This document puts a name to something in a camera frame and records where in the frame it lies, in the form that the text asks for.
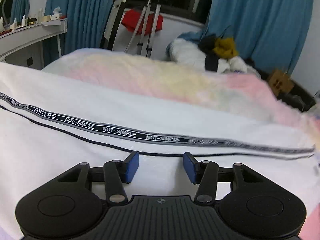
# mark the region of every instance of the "circular pad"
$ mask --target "circular pad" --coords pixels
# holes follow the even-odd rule
[[[16,207],[16,219],[24,234],[35,238],[67,238],[79,235],[100,219],[101,200],[85,188],[35,190]]]
[[[51,217],[60,217],[70,213],[75,208],[75,202],[72,198],[56,195],[46,197],[39,202],[39,211]]]
[[[283,211],[283,204],[274,197],[255,196],[247,201],[247,209],[260,217],[273,217]]]
[[[233,230],[258,239],[297,235],[306,218],[298,197],[286,190],[266,192],[263,187],[229,193],[221,200],[219,213]]]

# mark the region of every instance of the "cardboard box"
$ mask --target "cardboard box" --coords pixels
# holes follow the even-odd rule
[[[290,76],[278,69],[271,73],[267,81],[276,97],[281,92],[289,93],[294,87],[294,83],[291,81]]]

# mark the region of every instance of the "black and white tape trim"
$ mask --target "black and white tape trim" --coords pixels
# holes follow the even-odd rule
[[[221,138],[198,138],[184,135],[173,135],[173,134],[157,134],[150,133],[135,129],[130,129],[122,126],[96,123],[88,120],[57,114],[49,111],[45,111],[39,107],[21,104],[15,99],[0,93],[0,99],[6,101],[11,106],[28,111],[39,118],[53,121],[56,123],[68,125],[77,129],[85,130],[91,133],[96,133],[105,136],[112,136],[116,138],[133,140],[143,143],[152,144],[166,144],[166,145],[185,145],[185,146],[196,146],[196,147],[230,147],[230,148],[241,148],[247,150],[261,151],[261,152],[273,152],[280,154],[307,154],[312,153],[314,148],[309,149],[285,149],[279,147],[268,147],[250,145],[239,141],[221,139]]]

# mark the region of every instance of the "blue cloth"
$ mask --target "blue cloth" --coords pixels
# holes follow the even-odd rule
[[[52,15],[60,6],[61,13],[67,15],[68,29],[61,35],[62,54],[80,48],[98,48],[113,0],[47,0],[45,15]],[[44,64],[58,58],[57,40],[45,42]]]
[[[29,0],[13,0],[12,8],[11,8],[11,17],[10,17],[11,24],[13,24],[14,19],[17,19],[17,21],[20,22],[24,15],[27,18],[29,10],[30,10]]]
[[[302,51],[312,15],[313,0],[212,0],[206,27],[184,33],[195,43],[216,34],[234,37],[242,58],[257,68],[292,73]]]

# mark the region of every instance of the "white table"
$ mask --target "white table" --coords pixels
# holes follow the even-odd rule
[[[0,61],[31,44],[57,36],[59,57],[61,55],[60,34],[67,32],[68,19],[50,21],[20,28],[0,36]]]

